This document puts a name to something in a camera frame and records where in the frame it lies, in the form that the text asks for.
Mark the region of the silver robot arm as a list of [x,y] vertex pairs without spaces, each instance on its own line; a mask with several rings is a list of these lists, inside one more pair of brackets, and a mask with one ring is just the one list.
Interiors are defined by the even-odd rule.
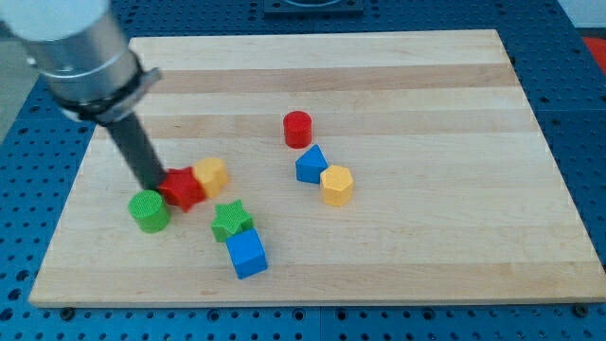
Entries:
[[67,117],[137,122],[134,107],[160,72],[143,68],[109,1],[1,0],[1,20]]

